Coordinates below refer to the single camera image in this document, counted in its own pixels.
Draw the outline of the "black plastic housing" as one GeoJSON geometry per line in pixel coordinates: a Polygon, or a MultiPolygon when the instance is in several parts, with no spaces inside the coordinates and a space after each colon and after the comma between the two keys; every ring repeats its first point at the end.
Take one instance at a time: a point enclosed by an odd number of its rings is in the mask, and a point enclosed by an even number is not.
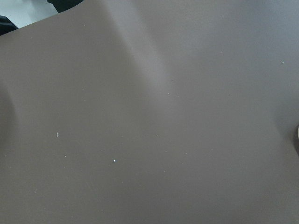
{"type": "Polygon", "coordinates": [[[18,27],[12,23],[7,17],[0,16],[0,35],[17,30],[18,27]]]}

